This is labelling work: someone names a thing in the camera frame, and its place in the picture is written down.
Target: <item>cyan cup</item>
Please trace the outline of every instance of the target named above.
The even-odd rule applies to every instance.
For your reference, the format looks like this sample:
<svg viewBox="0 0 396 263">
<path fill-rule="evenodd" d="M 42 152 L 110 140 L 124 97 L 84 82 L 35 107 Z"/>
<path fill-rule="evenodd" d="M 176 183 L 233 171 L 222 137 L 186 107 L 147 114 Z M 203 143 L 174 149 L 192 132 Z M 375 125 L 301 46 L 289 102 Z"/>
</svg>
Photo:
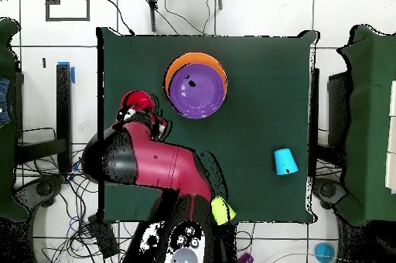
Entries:
<svg viewBox="0 0 396 263">
<path fill-rule="evenodd" d="M 334 248 L 327 243 L 317 244 L 315 256 L 320 263 L 330 263 L 334 259 Z"/>
<path fill-rule="evenodd" d="M 292 152 L 290 149 L 278 149 L 275 151 L 275 164 L 276 164 L 276 174 L 278 176 L 283 176 L 285 174 L 290 174 L 299 171 L 295 160 L 293 159 Z"/>
</svg>

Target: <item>orange plate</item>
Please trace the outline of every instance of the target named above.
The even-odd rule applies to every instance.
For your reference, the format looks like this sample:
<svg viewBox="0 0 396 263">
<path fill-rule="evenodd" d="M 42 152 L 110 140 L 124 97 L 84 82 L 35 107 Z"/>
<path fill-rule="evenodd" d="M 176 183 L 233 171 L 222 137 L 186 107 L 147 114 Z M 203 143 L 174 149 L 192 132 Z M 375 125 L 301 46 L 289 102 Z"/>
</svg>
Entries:
<svg viewBox="0 0 396 263">
<path fill-rule="evenodd" d="M 168 70 L 165 75 L 165 91 L 166 95 L 169 97 L 169 84 L 173 75 L 183 66 L 191 63 L 201 63 L 206 64 L 209 67 L 215 69 L 216 72 L 221 76 L 224 86 L 224 96 L 227 93 L 227 76 L 224 72 L 223 67 L 220 63 L 215 60 L 212 56 L 206 55 L 205 53 L 185 53 L 184 55 L 176 58 L 172 64 L 169 65 Z"/>
</svg>

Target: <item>floor tile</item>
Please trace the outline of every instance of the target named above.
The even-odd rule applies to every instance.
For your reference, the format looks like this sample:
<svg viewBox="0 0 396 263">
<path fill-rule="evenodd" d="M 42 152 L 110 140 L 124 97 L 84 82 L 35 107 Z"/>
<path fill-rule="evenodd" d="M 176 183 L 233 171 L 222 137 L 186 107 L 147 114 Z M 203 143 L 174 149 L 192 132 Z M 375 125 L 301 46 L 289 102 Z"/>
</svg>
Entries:
<svg viewBox="0 0 396 263">
<path fill-rule="evenodd" d="M 237 256 L 240 257 L 244 253 L 251 253 L 251 244 L 253 241 L 250 239 L 240 239 L 237 237 Z"/>
<path fill-rule="evenodd" d="M 312 195 L 312 212 L 318 217 L 309 224 L 309 238 L 338 239 L 338 226 L 333 210 L 325 210 L 319 200 Z"/>
<path fill-rule="evenodd" d="M 396 31 L 396 0 L 315 0 L 314 29 L 320 32 L 317 46 L 341 47 L 347 44 L 350 30 L 368 24 L 377 31 Z"/>
<path fill-rule="evenodd" d="M 217 35 L 297 36 L 312 28 L 312 0 L 223 0 Z"/>
<path fill-rule="evenodd" d="M 75 181 L 80 183 L 82 179 L 77 177 Z M 76 190 L 77 185 L 73 184 L 73 188 Z M 97 193 L 95 193 L 95 191 L 97 191 L 97 185 L 90 183 L 87 190 L 92 191 L 92 193 L 84 192 L 82 194 L 83 190 L 78 190 L 78 193 L 80 195 L 82 194 L 82 198 L 86 204 L 86 222 L 89 216 L 97 212 Z M 40 207 L 37 211 L 34 222 L 33 235 L 35 237 L 66 237 L 67 231 L 70 227 L 70 218 L 67 215 L 67 207 L 70 216 L 75 217 L 77 215 L 77 208 L 80 215 L 80 200 L 77 198 L 76 203 L 76 195 L 70 188 L 70 185 L 63 184 L 60 193 L 67 201 L 67 206 L 62 196 L 58 195 L 55 198 L 55 203 L 51 207 Z"/>
<path fill-rule="evenodd" d="M 237 238 L 251 238 L 253 236 L 254 223 L 240 222 L 237 225 Z"/>
<path fill-rule="evenodd" d="M 307 240 L 254 239 L 251 249 L 253 263 L 306 263 Z"/>
<path fill-rule="evenodd" d="M 306 238 L 306 224 L 293 222 L 257 222 L 254 238 Z"/>
<path fill-rule="evenodd" d="M 120 239 L 120 240 L 118 240 L 118 243 L 119 243 L 120 249 L 121 249 L 120 260 L 119 261 L 120 261 L 120 263 L 122 263 L 122 260 L 123 260 L 123 258 L 125 256 L 125 253 L 128 250 L 129 245 L 131 243 L 131 239 Z"/>
<path fill-rule="evenodd" d="M 33 238 L 33 250 L 36 256 L 36 263 L 50 263 L 51 260 L 61 262 L 64 258 L 64 254 L 62 254 L 62 257 L 59 259 L 56 259 L 56 249 L 62 249 L 63 243 L 64 239 Z"/>
<path fill-rule="evenodd" d="M 329 76 L 342 73 L 347 70 L 341 55 L 336 50 L 316 50 L 316 68 L 319 68 L 319 117 L 318 128 L 329 129 L 329 95 L 327 93 L 327 83 Z M 323 142 L 327 137 L 327 132 L 318 132 L 318 142 Z"/>
<path fill-rule="evenodd" d="M 19 0 L 0 0 L 0 19 L 9 17 L 19 22 Z M 16 33 L 11 40 L 12 46 L 19 45 L 19 34 Z"/>
<path fill-rule="evenodd" d="M 56 65 L 70 62 L 75 69 L 75 83 L 71 84 L 72 142 L 88 142 L 97 131 L 96 48 L 23 47 L 22 59 L 23 128 L 56 130 Z"/>
<path fill-rule="evenodd" d="M 50 6 L 57 15 L 75 17 L 86 9 L 84 0 L 60 0 L 60 6 Z M 117 26 L 117 9 L 106 0 L 90 0 L 90 21 L 46 22 L 45 0 L 21 0 L 23 46 L 96 46 L 96 27 Z"/>
<path fill-rule="evenodd" d="M 120 238 L 131 238 L 138 226 L 138 222 L 120 222 Z"/>
<path fill-rule="evenodd" d="M 338 249 L 338 241 L 313 241 L 311 239 L 311 240 L 309 240 L 309 246 L 308 246 L 308 253 L 310 254 L 310 255 L 308 255 L 308 263 L 320 263 L 315 256 L 315 246 L 317 244 L 321 244 L 321 243 L 326 243 L 326 244 L 330 244 L 331 246 L 333 246 L 334 252 L 335 252 L 335 258 L 336 258 L 337 249 Z M 333 259 L 329 263 L 336 263 L 336 259 Z"/>
<path fill-rule="evenodd" d="M 86 240 L 86 244 L 89 247 L 89 250 L 92 255 L 99 252 L 99 248 L 96 244 L 94 244 L 95 240 Z M 86 258 L 76 258 L 71 256 L 66 247 L 63 246 L 63 239 L 56 238 L 34 238 L 33 239 L 33 248 L 36 255 L 37 263 L 50 263 L 49 259 L 53 260 L 55 263 L 104 263 L 103 257 L 101 254 L 98 256 L 93 256 L 94 261 L 88 255 L 90 254 L 86 249 L 87 246 L 84 246 L 81 243 L 76 242 L 73 243 L 73 248 L 75 253 L 80 256 L 86 256 Z M 118 263 L 118 254 L 111 258 L 107 258 L 105 263 Z"/>
</svg>

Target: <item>table surface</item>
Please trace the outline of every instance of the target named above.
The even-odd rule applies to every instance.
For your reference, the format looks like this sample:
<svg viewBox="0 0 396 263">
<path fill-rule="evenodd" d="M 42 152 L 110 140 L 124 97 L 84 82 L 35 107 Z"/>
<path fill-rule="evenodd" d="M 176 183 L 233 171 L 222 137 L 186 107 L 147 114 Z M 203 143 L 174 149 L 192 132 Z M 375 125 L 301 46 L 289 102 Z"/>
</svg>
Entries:
<svg viewBox="0 0 396 263">
<path fill-rule="evenodd" d="M 118 36 L 103 28 L 102 35 L 104 128 L 114 123 L 127 91 L 153 93 L 163 116 L 172 121 L 166 142 L 216 157 L 235 221 L 312 222 L 306 210 L 306 181 L 309 62 L 315 31 L 299 37 Z M 179 115 L 162 87 L 166 68 L 188 52 L 213 56 L 227 74 L 225 102 L 215 114 L 199 120 Z M 274 151 L 285 147 L 291 149 L 299 171 L 277 176 Z M 131 215 L 144 220 L 144 213 L 122 212 L 119 195 L 111 189 L 105 193 L 105 218 L 111 210 L 116 220 Z M 147 204 L 153 203 L 155 195 L 151 196 Z M 134 210 L 142 201 L 145 194 L 139 190 L 125 203 Z"/>
</svg>

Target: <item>purple cup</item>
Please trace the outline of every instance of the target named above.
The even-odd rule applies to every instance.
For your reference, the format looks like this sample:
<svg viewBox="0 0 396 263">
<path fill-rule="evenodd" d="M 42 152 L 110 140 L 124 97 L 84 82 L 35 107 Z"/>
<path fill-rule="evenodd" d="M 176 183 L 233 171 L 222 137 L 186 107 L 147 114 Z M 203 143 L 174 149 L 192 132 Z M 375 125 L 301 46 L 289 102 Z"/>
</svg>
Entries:
<svg viewBox="0 0 396 263">
<path fill-rule="evenodd" d="M 253 261 L 254 261 L 253 257 L 247 252 L 243 253 L 238 258 L 238 263 L 253 263 Z"/>
<path fill-rule="evenodd" d="M 169 84 L 169 99 L 186 118 L 205 118 L 223 103 L 223 81 L 214 68 L 191 63 L 173 75 Z"/>
</svg>

